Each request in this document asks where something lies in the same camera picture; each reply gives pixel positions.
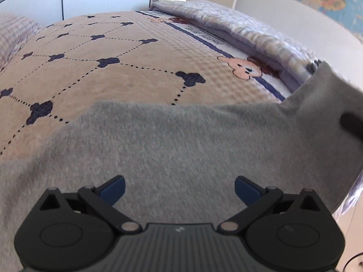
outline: plaid pillow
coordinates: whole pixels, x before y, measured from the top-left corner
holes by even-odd
[[[0,71],[42,27],[26,17],[0,13]]]

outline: gray cloth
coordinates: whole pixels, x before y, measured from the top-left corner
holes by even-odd
[[[13,238],[46,187],[74,192],[117,174],[127,187],[115,207],[143,225],[217,225],[245,208],[239,175],[290,193],[313,188],[333,212],[363,164],[362,143],[339,127],[345,111],[363,117],[363,94],[326,63],[281,104],[98,102],[29,162],[1,165],[0,271],[21,267]]]

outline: bed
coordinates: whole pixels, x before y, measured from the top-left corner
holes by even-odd
[[[281,103],[321,63],[269,26],[202,0],[159,1],[150,11],[88,14],[31,31],[0,72],[4,167],[36,155],[98,100]],[[360,187],[358,179],[350,201]]]

